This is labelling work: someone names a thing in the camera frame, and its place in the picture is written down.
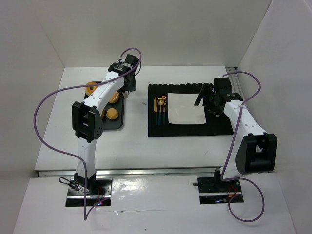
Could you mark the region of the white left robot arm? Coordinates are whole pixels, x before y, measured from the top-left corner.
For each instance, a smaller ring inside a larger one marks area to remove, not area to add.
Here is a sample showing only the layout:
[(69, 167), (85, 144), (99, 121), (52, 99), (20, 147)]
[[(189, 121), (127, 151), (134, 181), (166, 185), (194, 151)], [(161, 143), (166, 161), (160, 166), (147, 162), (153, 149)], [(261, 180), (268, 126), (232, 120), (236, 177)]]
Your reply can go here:
[(103, 84), (98, 85), (83, 102), (75, 102), (72, 106), (72, 126), (78, 139), (78, 156), (83, 159), (78, 163), (74, 181), (88, 190), (94, 188), (96, 180), (96, 144), (104, 131), (102, 112), (116, 92), (136, 90), (137, 65), (139, 58), (133, 55), (113, 63), (108, 68)]

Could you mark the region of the metal tongs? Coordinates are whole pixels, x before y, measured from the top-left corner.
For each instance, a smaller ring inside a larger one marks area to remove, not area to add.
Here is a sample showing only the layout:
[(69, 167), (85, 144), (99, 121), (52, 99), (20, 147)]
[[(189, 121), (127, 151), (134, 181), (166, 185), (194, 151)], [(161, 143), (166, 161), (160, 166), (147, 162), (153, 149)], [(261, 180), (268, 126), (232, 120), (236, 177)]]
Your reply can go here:
[(124, 98), (128, 98), (129, 97), (129, 91), (125, 91), (125, 92), (123, 92), (123, 96), (124, 96)]

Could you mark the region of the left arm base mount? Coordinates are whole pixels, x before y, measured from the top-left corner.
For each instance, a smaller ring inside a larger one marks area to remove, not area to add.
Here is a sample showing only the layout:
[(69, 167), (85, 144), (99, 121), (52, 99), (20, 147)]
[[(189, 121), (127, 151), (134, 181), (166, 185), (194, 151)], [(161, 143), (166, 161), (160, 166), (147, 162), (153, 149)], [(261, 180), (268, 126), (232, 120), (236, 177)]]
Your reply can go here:
[[(84, 187), (65, 177), (60, 177), (58, 181), (68, 186), (65, 207), (83, 207)], [(96, 180), (94, 187), (86, 190), (86, 206), (111, 206), (112, 183), (111, 179)]]

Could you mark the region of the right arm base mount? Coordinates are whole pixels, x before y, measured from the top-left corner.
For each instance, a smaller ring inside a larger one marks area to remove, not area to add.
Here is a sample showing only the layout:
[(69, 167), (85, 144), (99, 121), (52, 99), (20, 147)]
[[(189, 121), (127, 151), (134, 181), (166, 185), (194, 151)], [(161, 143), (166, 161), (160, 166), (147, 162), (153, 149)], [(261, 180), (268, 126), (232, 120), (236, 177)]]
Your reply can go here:
[(212, 177), (198, 177), (193, 186), (198, 188), (201, 205), (244, 202), (239, 180), (222, 181), (219, 171)]

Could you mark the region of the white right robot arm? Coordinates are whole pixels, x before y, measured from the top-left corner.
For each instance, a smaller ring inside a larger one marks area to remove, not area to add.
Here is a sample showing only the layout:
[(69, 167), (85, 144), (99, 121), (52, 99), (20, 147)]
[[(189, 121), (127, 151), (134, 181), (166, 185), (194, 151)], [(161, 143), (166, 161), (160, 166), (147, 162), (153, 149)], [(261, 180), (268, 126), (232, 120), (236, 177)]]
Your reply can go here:
[(248, 174), (266, 173), (275, 168), (277, 137), (267, 133), (245, 107), (240, 94), (232, 92), (229, 78), (216, 78), (213, 84), (204, 84), (195, 101), (203, 104), (210, 114), (224, 114), (234, 128), (220, 179), (229, 181)]

